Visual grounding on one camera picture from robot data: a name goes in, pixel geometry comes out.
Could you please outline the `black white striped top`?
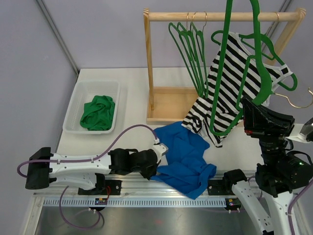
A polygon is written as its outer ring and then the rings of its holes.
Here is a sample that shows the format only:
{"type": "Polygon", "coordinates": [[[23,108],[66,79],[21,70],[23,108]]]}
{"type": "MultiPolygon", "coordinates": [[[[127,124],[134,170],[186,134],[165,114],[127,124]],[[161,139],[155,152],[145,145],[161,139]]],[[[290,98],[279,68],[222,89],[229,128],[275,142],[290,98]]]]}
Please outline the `black white striped top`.
{"type": "MultiPolygon", "coordinates": [[[[210,138],[216,147],[222,147],[222,141],[228,135],[218,136],[212,134],[209,130],[220,52],[221,46],[209,69],[207,78],[208,98],[198,97],[187,116],[182,121],[183,127],[195,134],[200,134],[204,139],[210,138]]],[[[224,132],[239,113],[239,110],[236,109],[236,102],[244,75],[246,60],[250,55],[250,51],[245,48],[243,42],[241,42],[240,34],[229,32],[213,125],[215,132],[224,132]]],[[[273,91],[278,88],[280,85],[279,82],[283,82],[288,76],[294,75],[286,64],[279,67],[264,64],[264,67],[267,69],[272,79],[273,91]]],[[[247,69],[242,96],[248,95],[254,99],[260,91],[260,88],[261,78],[257,71],[255,60],[251,59],[249,68],[247,69]]]]}

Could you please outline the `green velvet hanger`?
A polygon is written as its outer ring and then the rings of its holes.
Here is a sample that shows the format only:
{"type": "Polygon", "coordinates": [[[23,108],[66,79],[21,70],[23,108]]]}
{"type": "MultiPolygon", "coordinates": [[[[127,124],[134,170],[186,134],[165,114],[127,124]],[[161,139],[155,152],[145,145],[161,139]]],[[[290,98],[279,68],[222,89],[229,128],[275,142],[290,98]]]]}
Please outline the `green velvet hanger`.
{"type": "Polygon", "coordinates": [[[190,32],[192,39],[192,60],[195,63],[195,79],[197,84],[197,93],[202,98],[208,98],[208,85],[207,85],[207,67],[205,61],[205,43],[204,43],[204,27],[207,21],[205,21],[202,30],[198,30],[194,24],[194,18],[197,12],[192,16],[190,23],[190,32]]]}

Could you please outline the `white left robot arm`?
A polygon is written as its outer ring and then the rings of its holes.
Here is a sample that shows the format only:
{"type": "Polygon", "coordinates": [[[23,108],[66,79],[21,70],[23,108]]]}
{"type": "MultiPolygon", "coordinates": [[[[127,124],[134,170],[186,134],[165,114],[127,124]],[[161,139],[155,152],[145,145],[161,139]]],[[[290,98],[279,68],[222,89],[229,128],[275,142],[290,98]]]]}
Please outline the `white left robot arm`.
{"type": "Polygon", "coordinates": [[[102,157],[68,156],[51,153],[49,147],[43,147],[33,154],[28,162],[25,188],[39,190],[50,185],[70,186],[90,190],[95,195],[105,191],[105,175],[127,175],[138,172],[150,179],[167,149],[161,144],[151,149],[115,149],[102,157]]]}

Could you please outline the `blue tank top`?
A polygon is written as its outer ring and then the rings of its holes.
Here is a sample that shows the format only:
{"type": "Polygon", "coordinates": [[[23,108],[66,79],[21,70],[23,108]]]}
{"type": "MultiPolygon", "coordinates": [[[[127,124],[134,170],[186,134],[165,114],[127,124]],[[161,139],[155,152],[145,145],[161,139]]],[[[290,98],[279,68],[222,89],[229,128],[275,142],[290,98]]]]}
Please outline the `blue tank top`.
{"type": "Polygon", "coordinates": [[[167,165],[157,168],[151,179],[163,182],[183,195],[195,200],[208,187],[208,180],[216,175],[217,167],[203,159],[210,147],[201,136],[183,127],[181,122],[155,129],[160,142],[168,147],[167,165]]]}

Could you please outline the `green tank top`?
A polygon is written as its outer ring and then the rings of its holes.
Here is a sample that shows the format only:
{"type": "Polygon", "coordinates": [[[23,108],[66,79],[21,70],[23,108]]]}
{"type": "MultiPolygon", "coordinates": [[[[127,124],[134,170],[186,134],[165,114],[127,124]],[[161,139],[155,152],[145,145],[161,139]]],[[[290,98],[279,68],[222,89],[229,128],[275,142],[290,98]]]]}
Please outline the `green tank top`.
{"type": "Polygon", "coordinates": [[[112,127],[114,110],[112,97],[96,95],[91,102],[84,104],[80,126],[88,131],[108,131],[112,127]]]}

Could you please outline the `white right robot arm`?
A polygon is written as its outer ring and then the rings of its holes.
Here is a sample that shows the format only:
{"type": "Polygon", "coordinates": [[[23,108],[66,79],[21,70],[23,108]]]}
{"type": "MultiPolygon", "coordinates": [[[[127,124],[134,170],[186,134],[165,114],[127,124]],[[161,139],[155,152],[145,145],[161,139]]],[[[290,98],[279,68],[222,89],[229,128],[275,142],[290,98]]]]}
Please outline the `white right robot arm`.
{"type": "Polygon", "coordinates": [[[256,105],[245,96],[243,120],[245,133],[258,139],[263,164],[257,164],[255,180],[268,204],[266,213],[251,192],[247,177],[240,169],[224,173],[222,188],[235,194],[244,206],[260,235],[297,235],[292,209],[295,202],[313,184],[313,162],[297,157],[300,151],[287,149],[293,141],[309,143],[313,140],[313,121],[295,124],[293,116],[281,114],[256,105]]]}

